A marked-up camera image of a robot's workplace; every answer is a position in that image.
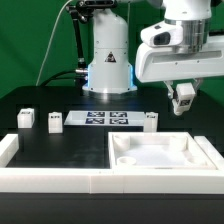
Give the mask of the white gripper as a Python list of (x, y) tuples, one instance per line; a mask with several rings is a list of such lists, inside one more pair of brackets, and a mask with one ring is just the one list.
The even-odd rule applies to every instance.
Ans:
[(196, 53), (176, 51), (183, 40), (183, 29), (157, 23), (140, 34), (135, 74), (142, 83), (165, 81), (167, 95), (174, 100), (174, 80), (194, 79), (193, 88), (198, 91), (205, 77), (224, 76), (224, 35), (210, 36)]

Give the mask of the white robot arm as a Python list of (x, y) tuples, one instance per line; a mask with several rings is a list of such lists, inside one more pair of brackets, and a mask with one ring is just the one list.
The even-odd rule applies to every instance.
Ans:
[(134, 65), (128, 62), (128, 26), (111, 9), (140, 0), (84, 0), (93, 11), (94, 57), (89, 93), (124, 94), (142, 83), (224, 76), (224, 35), (210, 36), (212, 0), (147, 0), (164, 20), (143, 29)]

